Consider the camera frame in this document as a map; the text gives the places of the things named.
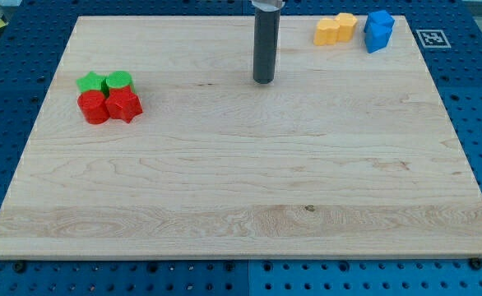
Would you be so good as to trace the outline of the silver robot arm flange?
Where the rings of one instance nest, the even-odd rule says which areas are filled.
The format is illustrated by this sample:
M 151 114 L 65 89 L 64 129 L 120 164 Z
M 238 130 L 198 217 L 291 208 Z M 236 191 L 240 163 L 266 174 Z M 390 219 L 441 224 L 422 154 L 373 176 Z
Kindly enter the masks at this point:
M 251 0 L 251 3 L 264 12 L 279 11 L 285 5 L 284 0 Z

